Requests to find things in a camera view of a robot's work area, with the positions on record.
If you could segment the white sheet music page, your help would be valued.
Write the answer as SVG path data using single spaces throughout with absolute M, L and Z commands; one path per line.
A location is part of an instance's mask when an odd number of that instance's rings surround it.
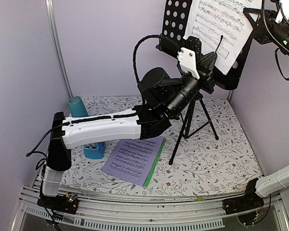
M 260 9 L 260 0 L 193 0 L 184 39 L 199 38 L 201 53 L 217 51 L 215 67 L 227 75 L 252 32 L 243 9 Z

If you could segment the black music stand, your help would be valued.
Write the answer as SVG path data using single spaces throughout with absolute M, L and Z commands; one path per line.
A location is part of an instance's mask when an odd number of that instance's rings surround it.
M 190 37 L 184 39 L 184 32 L 188 22 L 188 16 L 191 9 L 192 1 L 191 0 L 168 0 L 165 5 L 164 19 L 162 33 L 164 36 L 174 39 L 178 42 L 181 47 L 189 48 L 195 52 L 197 68 L 200 69 L 200 84 L 201 89 L 209 94 L 212 94 L 214 91 L 214 86 L 218 86 L 224 90 L 235 90 L 238 86 L 239 79 L 241 77 L 244 65 L 246 63 L 247 55 L 250 50 L 252 36 L 251 33 L 240 50 L 240 54 L 236 58 L 237 66 L 233 66 L 227 75 L 224 75 L 218 68 L 213 66 L 213 58 L 217 58 L 217 55 L 213 54 L 204 54 L 201 50 L 202 43 L 200 39 L 196 37 Z M 178 140 L 174 147 L 172 156 L 169 160 L 169 165 L 173 164 L 176 152 L 178 150 L 180 141 L 182 138 L 188 139 L 203 129 L 206 125 L 210 125 L 211 130 L 215 136 L 215 139 L 218 140 L 219 136 L 216 133 L 212 120 L 209 116 L 209 113 L 205 107 L 205 104 L 202 100 L 203 95 L 198 92 L 195 98 L 191 101 L 188 106 L 187 113 L 184 118 L 182 118 L 183 125 L 179 133 Z M 199 101 L 202 109 L 207 117 L 207 122 L 203 124 L 198 129 L 190 132 L 194 108 L 196 101 Z

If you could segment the purple paper sheet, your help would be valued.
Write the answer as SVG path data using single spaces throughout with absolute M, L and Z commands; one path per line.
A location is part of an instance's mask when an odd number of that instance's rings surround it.
M 146 140 L 120 140 L 102 171 L 113 177 L 143 186 L 164 137 Z

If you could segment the green paper sheet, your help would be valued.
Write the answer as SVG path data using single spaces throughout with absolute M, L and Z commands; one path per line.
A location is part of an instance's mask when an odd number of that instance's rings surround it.
M 144 184 L 143 184 L 143 187 L 147 187 L 147 186 L 149 185 L 152 177 L 153 177 L 153 174 L 154 174 L 156 165 L 157 165 L 157 163 L 158 163 L 158 160 L 159 160 L 159 158 L 160 158 L 160 155 L 161 155 L 161 153 L 162 153 L 162 150 L 163 150 L 165 141 L 166 141 L 166 139 L 164 138 L 164 139 L 163 139 L 163 142 L 162 142 L 162 144 L 161 144 L 161 147 L 160 147 L 160 149 L 159 149 L 159 151 L 158 151 L 158 154 L 157 154 L 157 156 L 156 156 L 156 158 L 155 158 L 155 160 L 154 160 L 154 162 L 153 162 L 153 164 L 152 164 L 152 167 L 151 167 L 151 169 L 150 169 L 150 171 L 149 171 L 149 173 L 148 173 L 148 175 L 147 175 L 147 178 L 146 178 L 146 180 L 145 180 L 145 182 L 144 182 Z

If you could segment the blue metronome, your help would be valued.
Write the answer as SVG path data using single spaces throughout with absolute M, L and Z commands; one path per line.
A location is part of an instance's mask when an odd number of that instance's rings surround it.
M 99 142 L 84 145 L 83 150 L 86 158 L 93 160 L 102 159 L 105 153 L 105 143 Z

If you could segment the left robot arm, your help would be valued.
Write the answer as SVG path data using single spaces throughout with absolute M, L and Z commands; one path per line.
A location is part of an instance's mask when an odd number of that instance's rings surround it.
M 187 48 L 178 52 L 180 78 L 170 78 L 161 67 L 148 71 L 138 83 L 142 105 L 118 113 L 84 118 L 65 117 L 58 112 L 53 117 L 46 168 L 41 193 L 52 209 L 62 205 L 57 195 L 63 173 L 71 168 L 73 148 L 111 140 L 146 140 L 161 135 L 179 119 L 181 112 L 196 99 L 205 81 L 213 88 L 213 69 L 217 53 L 202 57 Z

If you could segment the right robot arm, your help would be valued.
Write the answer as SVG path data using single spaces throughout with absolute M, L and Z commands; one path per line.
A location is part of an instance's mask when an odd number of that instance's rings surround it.
M 278 60 L 278 52 L 289 57 L 289 1 L 275 0 L 276 10 L 266 10 L 264 6 L 260 9 L 243 9 L 243 14 L 253 28 L 253 38 L 261 45 L 273 43 L 277 46 L 275 50 L 275 61 L 279 72 L 282 70 Z M 265 198 L 270 194 L 289 187 L 289 165 L 261 178 L 248 182 L 245 195 L 240 198 L 239 205 L 244 210 L 251 209 L 259 198 Z

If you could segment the floral table mat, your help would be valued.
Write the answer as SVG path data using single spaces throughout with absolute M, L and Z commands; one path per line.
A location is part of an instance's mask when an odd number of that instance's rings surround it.
M 194 135 L 177 141 L 179 120 L 163 133 L 166 140 L 148 186 L 126 182 L 102 171 L 105 159 L 90 160 L 83 149 L 72 151 L 72 166 L 62 190 L 144 197 L 185 197 L 239 193 L 249 180 L 262 175 L 255 154 L 231 105 L 223 99 L 196 103 Z

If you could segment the teal cylinder cup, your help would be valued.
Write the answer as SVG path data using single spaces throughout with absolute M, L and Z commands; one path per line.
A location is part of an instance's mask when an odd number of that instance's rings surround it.
M 74 96 L 68 100 L 68 106 L 72 117 L 87 117 L 88 112 L 79 96 Z

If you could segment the right aluminium frame post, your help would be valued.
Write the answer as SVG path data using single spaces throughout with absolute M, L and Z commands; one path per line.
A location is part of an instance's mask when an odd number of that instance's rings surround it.
M 233 98 L 234 93 L 235 93 L 235 90 L 230 90 L 230 91 L 229 91 L 228 97 L 227 97 L 227 100 L 228 100 L 229 102 L 232 101 L 232 98 Z

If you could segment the aluminium frame post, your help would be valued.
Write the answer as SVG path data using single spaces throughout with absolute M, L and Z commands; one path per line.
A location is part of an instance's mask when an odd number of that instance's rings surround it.
M 227 97 L 227 100 L 228 100 L 229 102 L 232 101 L 232 98 L 233 98 L 234 93 L 235 93 L 235 90 L 230 90 L 230 91 L 229 91 L 228 97 Z
M 56 57 L 59 64 L 59 69 L 61 72 L 61 76 L 63 79 L 64 87 L 66 90 L 66 93 L 68 95 L 68 98 L 73 97 L 72 88 L 68 79 L 66 66 L 60 46 L 60 40 L 58 36 L 58 30 L 56 25 L 56 19 L 55 19 L 55 13 L 54 13 L 54 7 L 53 7 L 53 1 L 52 0 L 45 0 L 45 6 L 46 6 L 46 13 L 49 21 L 50 31 L 53 39 L 54 49 L 56 53 Z

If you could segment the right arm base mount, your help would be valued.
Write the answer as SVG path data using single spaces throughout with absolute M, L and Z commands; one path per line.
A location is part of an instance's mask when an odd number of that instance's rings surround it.
M 258 180 L 258 178 L 250 180 L 242 196 L 223 200 L 222 208 L 227 215 L 264 206 L 263 199 L 256 194 L 256 182 Z

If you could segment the left aluminium frame post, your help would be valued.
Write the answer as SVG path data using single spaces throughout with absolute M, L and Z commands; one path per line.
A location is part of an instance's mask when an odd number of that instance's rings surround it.
M 68 79 L 66 66 L 60 46 L 60 40 L 58 36 L 58 30 L 56 25 L 56 19 L 55 19 L 55 13 L 54 13 L 54 7 L 53 7 L 53 1 L 52 0 L 45 0 L 45 6 L 46 6 L 46 13 L 49 21 L 50 31 L 53 39 L 54 49 L 56 53 L 56 57 L 59 64 L 59 69 L 61 72 L 61 76 L 63 79 L 64 87 L 66 90 L 66 93 L 68 95 L 68 98 L 73 97 L 72 88 Z

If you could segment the aluminium front rail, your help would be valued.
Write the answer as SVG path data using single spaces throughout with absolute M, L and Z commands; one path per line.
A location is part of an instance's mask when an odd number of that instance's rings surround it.
M 73 189 L 75 214 L 51 219 L 38 206 L 39 183 L 25 186 L 16 204 L 14 231 L 289 231 L 282 197 L 265 198 L 264 207 L 227 214 L 223 201 L 238 194 L 188 197 L 130 196 Z

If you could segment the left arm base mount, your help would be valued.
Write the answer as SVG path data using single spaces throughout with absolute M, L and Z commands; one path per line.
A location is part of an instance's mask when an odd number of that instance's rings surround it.
M 50 209 L 51 211 L 58 211 L 75 215 L 79 206 L 77 194 L 66 193 L 64 195 L 57 195 L 55 197 L 45 196 L 42 192 L 39 194 L 37 205 Z

